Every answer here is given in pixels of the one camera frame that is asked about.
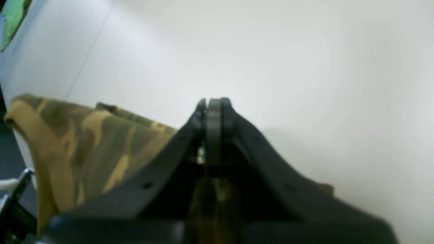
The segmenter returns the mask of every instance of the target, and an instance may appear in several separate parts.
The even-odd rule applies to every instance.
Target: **camouflage cloth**
[[[49,219],[110,190],[144,167],[176,130],[116,106],[96,109],[38,98],[16,97],[5,122],[26,140],[38,188],[38,233]],[[333,194],[333,187],[317,184]],[[237,189],[224,178],[197,180],[189,209],[197,243],[235,243]]]
[[[28,94],[13,100],[4,119],[23,136],[32,155],[38,232],[54,214],[133,175],[174,133],[172,127],[114,106],[91,109]]]

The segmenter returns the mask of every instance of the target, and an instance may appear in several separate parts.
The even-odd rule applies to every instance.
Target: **green object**
[[[6,17],[3,28],[3,42],[1,52],[3,52],[14,38],[18,28],[27,15],[32,0],[10,0],[3,15]]]

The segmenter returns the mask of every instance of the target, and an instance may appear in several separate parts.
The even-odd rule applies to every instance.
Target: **white wall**
[[[301,173],[428,244],[433,17],[430,0],[36,0],[0,81],[7,104],[101,101],[176,127],[227,96]]]

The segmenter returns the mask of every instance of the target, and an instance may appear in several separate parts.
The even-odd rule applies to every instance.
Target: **camouflage fabric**
[[[114,106],[16,97],[5,122],[26,140],[38,188],[38,231],[48,220],[130,177],[171,139],[174,129]]]

